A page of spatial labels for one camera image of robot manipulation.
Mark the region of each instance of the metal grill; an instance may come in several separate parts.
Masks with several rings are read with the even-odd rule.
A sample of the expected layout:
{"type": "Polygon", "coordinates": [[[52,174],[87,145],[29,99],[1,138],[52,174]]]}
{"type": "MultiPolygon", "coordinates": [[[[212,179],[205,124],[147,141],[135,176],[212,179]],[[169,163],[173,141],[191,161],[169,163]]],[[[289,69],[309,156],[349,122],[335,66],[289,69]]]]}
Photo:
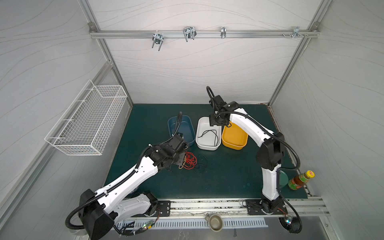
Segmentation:
{"type": "Polygon", "coordinates": [[[85,90],[89,92],[83,100],[76,101],[80,104],[71,117],[56,123],[67,121],[64,128],[56,136],[48,134],[45,139],[67,155],[101,155],[127,98],[120,85],[93,85],[85,90]]]}
{"type": "MultiPolygon", "coordinates": [[[[137,230],[141,228],[148,219],[140,220],[124,220],[117,224],[117,228],[125,227],[127,224],[135,222],[132,228],[127,230],[137,230]]],[[[223,229],[229,228],[256,228],[268,227],[263,217],[242,217],[242,218],[223,218],[223,229]]],[[[152,229],[195,229],[209,228],[208,222],[203,218],[186,218],[186,219],[159,219],[152,229]]]]}

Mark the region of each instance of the yellow bottle cap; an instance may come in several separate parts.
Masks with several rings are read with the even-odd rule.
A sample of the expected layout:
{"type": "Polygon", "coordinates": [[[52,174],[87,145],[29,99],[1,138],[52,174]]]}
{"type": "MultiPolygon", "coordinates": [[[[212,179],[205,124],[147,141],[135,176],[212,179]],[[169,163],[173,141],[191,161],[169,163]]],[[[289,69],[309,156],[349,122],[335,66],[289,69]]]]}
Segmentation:
{"type": "Polygon", "coordinates": [[[309,177],[309,178],[314,178],[314,172],[312,172],[312,171],[307,171],[305,174],[306,174],[307,177],[309,177]]]}

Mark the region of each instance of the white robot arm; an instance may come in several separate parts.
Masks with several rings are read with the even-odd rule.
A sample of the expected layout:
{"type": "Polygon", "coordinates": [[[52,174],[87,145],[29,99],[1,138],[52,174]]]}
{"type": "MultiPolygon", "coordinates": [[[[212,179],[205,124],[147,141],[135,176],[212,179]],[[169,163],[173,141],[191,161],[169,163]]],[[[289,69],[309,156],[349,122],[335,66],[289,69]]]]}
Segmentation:
{"type": "Polygon", "coordinates": [[[91,240],[98,240],[112,227],[119,232],[115,223],[127,217],[136,214],[153,215],[158,200],[150,192],[129,199],[125,197],[162,169],[171,164],[182,165],[188,146],[187,142],[176,134],[181,120],[182,113],[179,112],[173,136],[162,143],[149,145],[142,152],[137,164],[115,181],[95,192],[90,189],[84,191],[80,196],[79,207],[67,216],[65,225],[72,230],[85,229],[91,240]],[[71,223],[71,218],[76,213],[83,225],[71,223]]]}
{"type": "MultiPolygon", "coordinates": [[[[234,110],[238,113],[243,113],[245,115],[248,115],[247,112],[243,108],[238,108],[234,110]]],[[[229,117],[229,120],[242,128],[257,144],[258,147],[261,147],[262,144],[265,142],[265,140],[271,138],[265,132],[255,125],[250,119],[237,115],[237,114],[231,114],[229,117]]],[[[273,170],[262,168],[262,174],[263,174],[263,195],[273,201],[279,197],[279,193],[277,192],[276,188],[276,178],[277,178],[277,169],[281,167],[281,164],[276,164],[276,166],[273,168],[273,170]]]]}
{"type": "MultiPolygon", "coordinates": [[[[284,147],[281,143],[284,136],[279,132],[275,134],[262,126],[236,102],[227,104],[220,95],[214,96],[209,87],[207,87],[207,91],[211,98],[209,103],[214,108],[214,114],[209,116],[210,125],[229,126],[229,121],[231,121],[242,128],[260,147],[256,155],[256,161],[261,166],[263,175],[260,208],[264,213],[272,214],[284,200],[284,197],[280,196],[277,186],[278,172],[283,158],[284,147]]],[[[115,181],[96,192],[88,189],[82,193],[79,207],[66,218],[66,226],[74,230],[85,229],[91,240],[98,240],[112,227],[119,232],[115,223],[127,217],[136,214],[152,215],[158,201],[150,192],[129,199],[124,198],[161,169],[169,167],[171,164],[182,165],[187,143],[176,135],[181,123],[181,116],[180,112],[176,121],[175,134],[170,139],[146,148],[138,163],[115,181]],[[71,224],[70,220],[76,213],[83,225],[71,224]]]]}

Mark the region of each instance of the wire mesh basket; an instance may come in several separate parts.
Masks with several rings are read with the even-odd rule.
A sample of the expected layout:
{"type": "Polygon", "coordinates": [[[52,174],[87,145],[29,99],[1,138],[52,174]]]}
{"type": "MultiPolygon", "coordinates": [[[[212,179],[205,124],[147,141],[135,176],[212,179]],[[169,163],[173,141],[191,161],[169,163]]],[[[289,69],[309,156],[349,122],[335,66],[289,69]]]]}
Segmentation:
{"type": "Polygon", "coordinates": [[[89,82],[45,137],[67,155],[101,155],[127,98],[121,85],[89,82]]]}

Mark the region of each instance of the yellow plastic bin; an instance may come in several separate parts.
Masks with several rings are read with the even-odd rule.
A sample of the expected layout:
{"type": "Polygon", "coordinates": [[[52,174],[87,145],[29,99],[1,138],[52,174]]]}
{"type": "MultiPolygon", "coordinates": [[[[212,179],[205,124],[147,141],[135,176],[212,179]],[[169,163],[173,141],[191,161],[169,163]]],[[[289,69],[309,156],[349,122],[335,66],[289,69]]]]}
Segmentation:
{"type": "Polygon", "coordinates": [[[230,122],[230,127],[224,127],[221,136],[223,145],[235,150],[242,149],[248,141],[248,134],[236,124],[230,122]]]}

